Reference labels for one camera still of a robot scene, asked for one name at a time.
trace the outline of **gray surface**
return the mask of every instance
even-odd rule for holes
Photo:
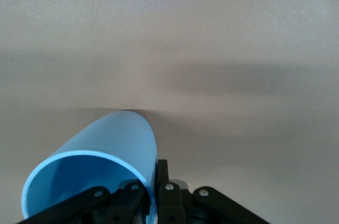
[[[339,0],[0,0],[0,223],[30,171],[135,109],[170,176],[338,223]]]

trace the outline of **light blue plastic cup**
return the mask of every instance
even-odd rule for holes
[[[120,183],[139,179],[150,197],[148,224],[156,217],[157,150],[149,123],[131,111],[93,122],[38,165],[23,187],[25,218],[93,186],[115,192]]]

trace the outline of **silver screw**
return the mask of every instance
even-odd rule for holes
[[[104,193],[100,190],[100,191],[96,191],[95,193],[94,193],[94,196],[95,197],[98,197],[98,196],[102,196]]]
[[[168,183],[166,184],[165,189],[167,189],[168,191],[171,191],[174,189],[174,185],[172,183]]]
[[[139,189],[139,185],[138,184],[133,184],[131,186],[131,190],[137,190],[137,189]]]
[[[205,189],[202,189],[202,190],[199,191],[199,194],[200,194],[201,196],[208,196],[208,191],[205,190]]]

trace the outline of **screw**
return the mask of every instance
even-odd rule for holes
[[[205,189],[202,189],[202,190],[199,191],[199,194],[200,194],[201,196],[208,196],[208,191],[205,190]]]
[[[131,186],[131,190],[137,190],[137,189],[139,189],[139,185],[138,184],[133,184]]]
[[[166,184],[165,189],[167,189],[168,191],[171,191],[172,189],[174,189],[174,185],[172,183],[168,183]]]
[[[103,193],[103,191],[96,191],[95,193],[94,193],[94,196],[95,197],[98,197],[98,196],[102,196],[104,193]]]

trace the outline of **metal screw head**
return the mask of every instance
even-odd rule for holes
[[[139,185],[138,184],[133,184],[131,186],[131,190],[137,190],[137,189],[139,189]]]
[[[103,191],[96,191],[95,193],[94,193],[94,196],[95,197],[98,197],[98,196],[102,196],[104,193],[103,193]]]
[[[171,191],[174,189],[174,185],[172,183],[168,183],[166,184],[165,189],[167,189],[168,191]]]
[[[201,196],[208,196],[208,191],[205,190],[205,189],[202,189],[202,190],[199,191],[199,194],[200,194]]]

